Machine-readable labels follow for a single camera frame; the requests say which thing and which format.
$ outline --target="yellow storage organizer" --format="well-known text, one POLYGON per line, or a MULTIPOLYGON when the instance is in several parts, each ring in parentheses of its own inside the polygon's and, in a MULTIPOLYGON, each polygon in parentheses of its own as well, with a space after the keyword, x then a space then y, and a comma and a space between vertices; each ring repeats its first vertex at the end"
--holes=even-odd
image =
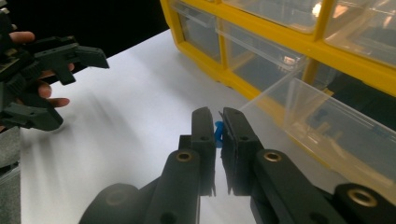
POLYGON ((393 2, 161 0, 177 48, 204 72, 255 98, 315 158, 396 203, 396 132, 326 92, 344 73, 396 96, 393 2))

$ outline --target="small blue object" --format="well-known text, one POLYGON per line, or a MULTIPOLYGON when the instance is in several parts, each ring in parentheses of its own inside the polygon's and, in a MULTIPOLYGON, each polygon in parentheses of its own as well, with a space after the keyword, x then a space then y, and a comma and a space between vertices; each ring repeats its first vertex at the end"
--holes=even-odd
POLYGON ((224 127, 224 123, 222 121, 216 121, 215 123, 215 139, 216 139, 216 147, 222 147, 222 130, 224 127))

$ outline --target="storage drawer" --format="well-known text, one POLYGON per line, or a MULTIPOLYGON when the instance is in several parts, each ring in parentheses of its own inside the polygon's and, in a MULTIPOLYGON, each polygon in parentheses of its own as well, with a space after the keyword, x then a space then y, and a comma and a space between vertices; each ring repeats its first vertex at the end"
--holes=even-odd
POLYGON ((265 113, 278 116, 278 125, 309 154, 396 203, 392 129, 295 77, 284 78, 255 101, 265 113))
POLYGON ((304 65, 304 56, 219 20, 217 32, 224 36, 227 67, 260 91, 264 91, 304 65))
POLYGON ((223 0, 223 3, 302 33, 313 32, 321 8, 321 0, 223 0))
POLYGON ((220 62, 216 17, 178 0, 172 3, 172 7, 179 15, 185 40, 213 60, 220 62))
POLYGON ((396 1, 338 1, 326 30, 326 41, 396 66, 396 1))

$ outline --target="human hand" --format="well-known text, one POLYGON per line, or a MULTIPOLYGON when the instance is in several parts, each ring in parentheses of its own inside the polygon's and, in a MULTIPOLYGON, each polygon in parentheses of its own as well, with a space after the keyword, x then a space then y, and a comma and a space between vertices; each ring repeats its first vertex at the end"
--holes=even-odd
MULTIPOLYGON (((25 44, 29 43, 35 40, 35 35, 32 32, 13 32, 9 34, 12 41, 16 44, 25 44)), ((69 69, 73 70, 74 65, 69 64, 69 69)), ((42 98, 47 99, 53 107, 62 107, 65 105, 68 105, 70 100, 67 98, 50 98, 52 94, 52 88, 49 83, 40 80, 41 78, 44 77, 51 77, 53 76, 54 73, 52 71, 43 71, 42 75, 37 81, 38 84, 38 95, 41 96, 42 98)), ((2 132, 5 129, 4 126, 0 125, 0 132, 2 132)))

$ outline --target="white table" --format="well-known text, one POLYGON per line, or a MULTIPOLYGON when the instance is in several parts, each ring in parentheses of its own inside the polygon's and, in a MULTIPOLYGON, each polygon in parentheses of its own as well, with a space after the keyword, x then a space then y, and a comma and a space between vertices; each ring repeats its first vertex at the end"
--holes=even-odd
MULTIPOLYGON (((22 223, 78 223, 102 189, 140 189, 160 176, 179 136, 191 134, 193 110, 208 106, 216 121, 224 106, 248 102, 181 54, 169 31, 108 61, 110 69, 88 68, 72 85, 53 85, 54 96, 71 99, 58 109, 59 130, 22 131, 22 223)), ((255 223, 249 198, 227 194, 219 152, 216 169, 218 196, 202 198, 201 223, 255 223)))

